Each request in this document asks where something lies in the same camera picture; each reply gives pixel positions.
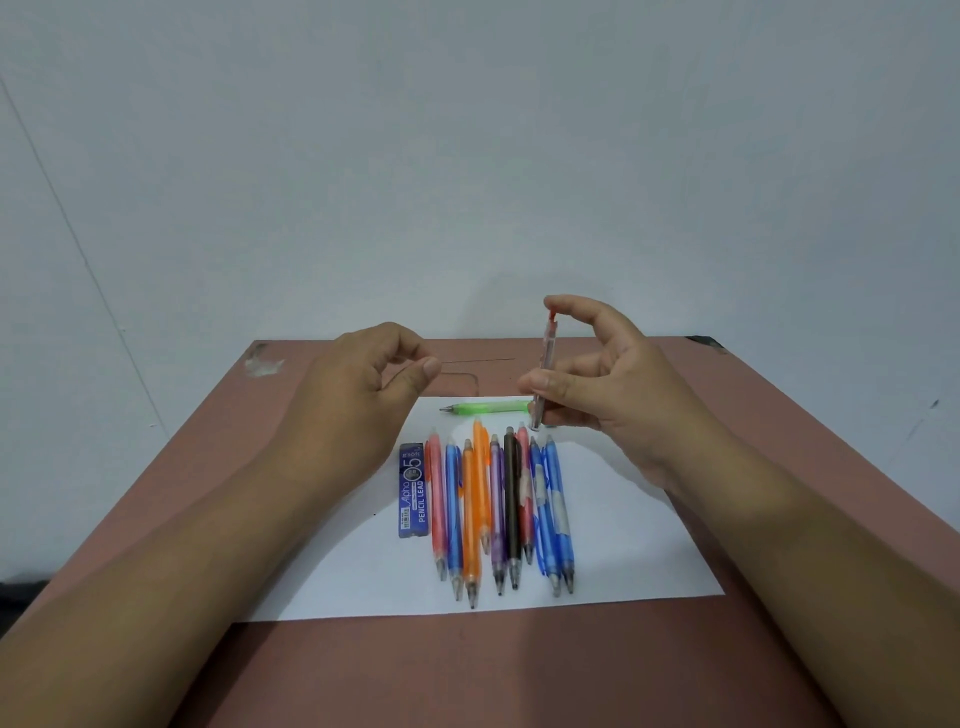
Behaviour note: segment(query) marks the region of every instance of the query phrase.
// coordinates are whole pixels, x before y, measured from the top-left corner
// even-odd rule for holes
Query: person's left arm
[[[440,369],[397,324],[337,339],[249,465],[0,641],[0,725],[166,725],[277,566],[383,464]]]

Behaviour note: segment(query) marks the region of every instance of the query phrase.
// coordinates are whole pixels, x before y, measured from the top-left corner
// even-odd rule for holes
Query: table
[[[733,431],[960,589],[960,535],[949,526],[732,353],[683,337],[655,341]],[[307,365],[328,344],[251,345],[35,607],[243,465],[267,442]],[[444,375],[427,396],[512,394],[540,355],[539,339],[430,345]],[[558,356],[596,346],[592,339],[561,339]],[[234,624],[174,724],[839,725],[718,545],[692,514],[678,511],[725,595]]]

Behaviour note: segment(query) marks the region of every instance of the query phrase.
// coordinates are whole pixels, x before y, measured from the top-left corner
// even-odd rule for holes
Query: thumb
[[[599,380],[593,377],[536,369],[530,373],[527,383],[534,394],[564,407],[579,409],[594,416],[598,416],[599,410],[603,408],[598,388]]]
[[[403,407],[409,412],[417,398],[423,394],[423,390],[437,378],[440,369],[440,359],[436,356],[427,356],[420,361],[411,362],[409,366],[397,372],[390,383],[384,387],[383,396],[390,404]]]

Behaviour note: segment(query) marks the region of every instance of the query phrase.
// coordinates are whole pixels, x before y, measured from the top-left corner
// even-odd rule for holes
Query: sheet of paper
[[[472,434],[472,418],[439,411],[455,401],[465,400],[421,399],[397,443],[422,442],[436,428],[442,442],[452,435],[462,446]],[[507,427],[516,429],[523,419],[521,412],[482,418],[501,441]],[[564,589],[555,598],[535,560],[523,562],[517,591],[508,584],[498,596],[490,557],[481,556],[478,611],[723,593],[666,495],[647,484],[606,435],[542,428],[542,441],[547,432],[557,442],[564,475],[576,593]],[[430,537],[398,538],[397,473],[395,449],[383,468],[328,517],[249,620],[468,612],[466,596],[455,601],[449,580],[437,577]]]

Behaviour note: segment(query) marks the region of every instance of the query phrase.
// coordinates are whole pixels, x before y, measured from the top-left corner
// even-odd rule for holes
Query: person
[[[709,527],[851,726],[960,725],[960,600],[726,429],[614,308],[545,305],[602,349],[519,381],[608,434]],[[386,384],[388,363],[410,362]],[[313,362],[249,465],[0,642],[0,725],[169,722],[230,623],[390,455],[441,363],[396,324]]]

